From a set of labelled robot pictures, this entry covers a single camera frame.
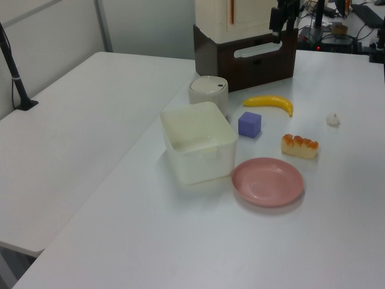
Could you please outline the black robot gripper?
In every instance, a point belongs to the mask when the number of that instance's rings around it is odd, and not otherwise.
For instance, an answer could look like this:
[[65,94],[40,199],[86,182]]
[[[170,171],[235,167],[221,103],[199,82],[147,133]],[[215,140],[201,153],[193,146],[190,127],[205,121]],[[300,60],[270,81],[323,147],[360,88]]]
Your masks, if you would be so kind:
[[271,9],[269,29],[272,31],[273,43],[280,43],[280,33],[286,25],[287,31],[293,31],[295,21],[300,13],[300,1],[279,0],[277,7]]

